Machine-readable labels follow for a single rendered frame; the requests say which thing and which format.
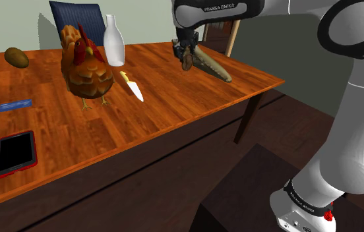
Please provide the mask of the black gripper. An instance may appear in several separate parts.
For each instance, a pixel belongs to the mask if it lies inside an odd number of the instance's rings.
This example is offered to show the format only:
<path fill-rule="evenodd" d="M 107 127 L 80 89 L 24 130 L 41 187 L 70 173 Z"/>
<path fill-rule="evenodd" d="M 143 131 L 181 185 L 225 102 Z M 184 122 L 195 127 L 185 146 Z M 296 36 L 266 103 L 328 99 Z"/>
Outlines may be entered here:
<path fill-rule="evenodd" d="M 191 55 L 195 54 L 199 33 L 194 29 L 176 28 L 177 39 L 172 40 L 173 54 L 178 60 L 183 60 L 184 49 L 189 46 Z"/>

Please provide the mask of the wooden table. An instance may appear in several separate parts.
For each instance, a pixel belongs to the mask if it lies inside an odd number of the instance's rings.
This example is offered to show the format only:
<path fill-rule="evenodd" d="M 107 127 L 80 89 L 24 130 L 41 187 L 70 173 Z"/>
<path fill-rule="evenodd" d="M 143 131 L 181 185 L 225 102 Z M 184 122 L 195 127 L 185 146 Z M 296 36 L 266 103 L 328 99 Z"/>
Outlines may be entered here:
<path fill-rule="evenodd" d="M 146 143 L 231 105 L 257 103 L 280 78 L 215 51 L 210 55 L 231 75 L 230 83 L 198 68 L 183 71 L 170 43 L 127 45 L 108 104 L 90 100 L 89 110 L 66 89 L 61 50 L 28 51 L 18 69 L 0 53 L 0 105 L 32 100 L 30 107 L 0 112 L 0 138 L 33 131 L 38 163 L 0 179 L 0 232 L 18 232 L 156 160 L 170 147 Z M 136 82 L 144 101 L 120 71 Z"/>

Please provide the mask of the white bottle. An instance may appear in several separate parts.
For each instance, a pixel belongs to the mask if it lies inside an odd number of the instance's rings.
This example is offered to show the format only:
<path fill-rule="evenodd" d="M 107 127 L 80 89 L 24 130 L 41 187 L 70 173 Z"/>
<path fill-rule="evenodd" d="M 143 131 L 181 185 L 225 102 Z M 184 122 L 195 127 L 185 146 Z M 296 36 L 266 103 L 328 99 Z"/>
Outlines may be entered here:
<path fill-rule="evenodd" d="M 115 16 L 113 14 L 107 14 L 106 22 L 104 49 L 107 61 L 113 67 L 123 66 L 125 63 L 125 44 L 117 28 Z"/>

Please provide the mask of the orange rooster figure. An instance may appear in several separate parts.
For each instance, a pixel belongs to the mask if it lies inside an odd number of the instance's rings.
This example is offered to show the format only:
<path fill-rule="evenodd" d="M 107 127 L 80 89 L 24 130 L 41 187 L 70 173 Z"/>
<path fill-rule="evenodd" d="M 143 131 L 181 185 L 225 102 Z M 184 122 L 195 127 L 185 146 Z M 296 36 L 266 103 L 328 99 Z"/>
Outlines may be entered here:
<path fill-rule="evenodd" d="M 113 71 L 82 25 L 64 26 L 61 45 L 61 73 L 67 90 L 82 100 L 85 110 L 90 109 L 87 99 L 100 98 L 102 105 L 107 105 L 105 94 L 115 83 Z"/>

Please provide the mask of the blue chair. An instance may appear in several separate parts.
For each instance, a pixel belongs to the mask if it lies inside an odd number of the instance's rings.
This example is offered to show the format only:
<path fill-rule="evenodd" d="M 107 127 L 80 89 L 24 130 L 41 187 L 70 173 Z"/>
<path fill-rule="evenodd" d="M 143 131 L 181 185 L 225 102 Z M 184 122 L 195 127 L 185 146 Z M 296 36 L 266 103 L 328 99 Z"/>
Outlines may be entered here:
<path fill-rule="evenodd" d="M 78 29 L 78 22 L 84 28 L 88 39 L 97 46 L 104 45 L 106 26 L 98 4 L 79 4 L 49 1 L 55 25 L 61 38 L 61 31 L 66 25 Z"/>

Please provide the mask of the dark robot stand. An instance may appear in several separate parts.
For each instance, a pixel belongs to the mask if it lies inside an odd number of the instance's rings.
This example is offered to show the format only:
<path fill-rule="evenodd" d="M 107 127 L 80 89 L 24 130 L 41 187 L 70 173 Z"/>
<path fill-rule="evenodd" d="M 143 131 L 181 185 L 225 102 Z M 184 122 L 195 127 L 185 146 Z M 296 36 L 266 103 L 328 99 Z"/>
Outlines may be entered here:
<path fill-rule="evenodd" d="M 189 232 L 364 232 L 364 210 L 322 177 L 260 144 L 200 203 Z"/>

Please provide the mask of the brown potato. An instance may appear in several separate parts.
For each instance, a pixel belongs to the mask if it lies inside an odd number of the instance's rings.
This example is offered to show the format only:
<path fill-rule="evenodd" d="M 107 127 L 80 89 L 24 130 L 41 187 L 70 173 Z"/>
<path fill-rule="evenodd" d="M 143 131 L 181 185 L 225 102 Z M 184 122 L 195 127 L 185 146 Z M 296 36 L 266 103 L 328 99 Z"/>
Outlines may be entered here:
<path fill-rule="evenodd" d="M 4 58 L 10 65 L 24 69 L 29 66 L 29 58 L 26 54 L 16 47 L 9 47 L 5 53 Z"/>

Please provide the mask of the blue card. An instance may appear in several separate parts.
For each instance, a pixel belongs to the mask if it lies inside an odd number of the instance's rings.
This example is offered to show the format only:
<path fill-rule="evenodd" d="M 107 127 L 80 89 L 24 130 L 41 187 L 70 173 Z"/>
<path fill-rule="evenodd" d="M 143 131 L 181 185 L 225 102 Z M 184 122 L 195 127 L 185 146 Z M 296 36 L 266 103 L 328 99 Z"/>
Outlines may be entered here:
<path fill-rule="evenodd" d="M 0 112 L 11 111 L 11 110 L 15 110 L 15 109 L 24 108 L 24 107 L 30 107 L 31 105 L 32 105 L 31 99 L 12 101 L 9 103 L 2 103 L 0 105 Z"/>

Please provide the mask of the red-cased tablet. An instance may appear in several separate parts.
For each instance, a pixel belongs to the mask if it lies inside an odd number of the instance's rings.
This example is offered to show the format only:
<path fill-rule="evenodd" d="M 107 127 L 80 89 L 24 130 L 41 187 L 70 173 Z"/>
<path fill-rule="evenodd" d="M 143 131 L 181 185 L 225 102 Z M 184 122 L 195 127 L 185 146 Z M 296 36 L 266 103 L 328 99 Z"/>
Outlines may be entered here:
<path fill-rule="evenodd" d="M 0 179 L 24 171 L 38 163 L 32 130 L 0 138 Z"/>

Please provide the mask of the yellow-handled knife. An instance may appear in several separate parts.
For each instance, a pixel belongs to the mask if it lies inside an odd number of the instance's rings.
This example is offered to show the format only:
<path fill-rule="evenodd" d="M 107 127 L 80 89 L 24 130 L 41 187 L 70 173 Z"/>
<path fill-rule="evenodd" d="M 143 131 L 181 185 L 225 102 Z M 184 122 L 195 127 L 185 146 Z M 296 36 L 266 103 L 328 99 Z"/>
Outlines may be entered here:
<path fill-rule="evenodd" d="M 128 87 L 131 89 L 131 91 L 133 92 L 133 94 L 141 101 L 144 101 L 143 95 L 137 85 L 136 82 L 130 81 L 127 73 L 124 71 L 120 71 L 119 74 L 122 76 L 122 78 L 124 79 L 124 81 L 127 83 Z"/>

